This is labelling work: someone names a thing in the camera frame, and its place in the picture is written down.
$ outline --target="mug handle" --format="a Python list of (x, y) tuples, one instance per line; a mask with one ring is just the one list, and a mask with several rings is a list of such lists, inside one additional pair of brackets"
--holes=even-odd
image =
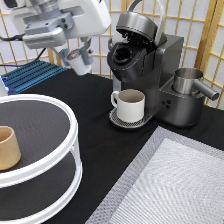
[(114, 94), (119, 94), (119, 91), (114, 91), (112, 94), (111, 94), (111, 103), (112, 103), (112, 105), (115, 107), (115, 108), (117, 108), (117, 104), (115, 103), (115, 101), (114, 101)]

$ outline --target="gray mesh mat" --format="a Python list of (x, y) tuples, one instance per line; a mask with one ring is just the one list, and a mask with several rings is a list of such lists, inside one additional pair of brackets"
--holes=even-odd
[(114, 187), (106, 195), (96, 211), (87, 220), (87, 224), (109, 223), (110, 218), (165, 138), (224, 160), (224, 153), (222, 151), (158, 127), (139, 154), (115, 183)]
[(22, 154), (17, 165), (1, 174), (28, 166), (54, 151), (68, 135), (70, 121), (53, 104), (20, 100), (0, 104), (0, 126), (15, 130)]
[(165, 139), (110, 224), (223, 223), (224, 161)]
[(69, 153), (47, 172), (24, 183), (0, 189), (0, 223), (33, 215), (58, 200), (75, 175), (75, 162)]

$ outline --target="coffee machine lid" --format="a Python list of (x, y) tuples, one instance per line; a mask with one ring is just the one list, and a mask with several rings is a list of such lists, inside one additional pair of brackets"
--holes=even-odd
[(165, 10), (160, 0), (156, 0), (160, 6), (160, 23), (159, 27), (147, 16), (133, 12), (136, 5), (142, 0), (135, 0), (129, 6), (128, 11), (121, 13), (117, 23), (117, 31), (128, 37), (130, 33), (144, 36), (149, 41), (153, 41), (156, 46), (167, 40), (166, 35), (162, 32), (165, 25)]
[(121, 13), (116, 27), (122, 35), (133, 32), (146, 37), (149, 41), (155, 40), (157, 28), (147, 16), (129, 11)]

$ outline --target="beige cup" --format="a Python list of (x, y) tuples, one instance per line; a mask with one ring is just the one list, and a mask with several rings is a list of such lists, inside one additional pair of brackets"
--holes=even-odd
[(12, 128), (0, 127), (0, 170), (6, 170), (19, 162), (21, 152)]

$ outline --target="coffee machine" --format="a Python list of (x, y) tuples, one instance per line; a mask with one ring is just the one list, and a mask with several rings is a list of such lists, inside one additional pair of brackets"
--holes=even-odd
[[(128, 11), (121, 13), (116, 29), (122, 38), (117, 43), (109, 40), (107, 62), (121, 90), (135, 89), (145, 94), (145, 117), (136, 124), (125, 124), (114, 109), (110, 120), (126, 129), (141, 127), (152, 117), (178, 127), (193, 126), (200, 120), (206, 93), (182, 94), (173, 88), (184, 38), (163, 33), (165, 10), (159, 0), (158, 27), (147, 16), (133, 12), (140, 1), (135, 0)], [(210, 93), (206, 96), (217, 99), (214, 90)]]

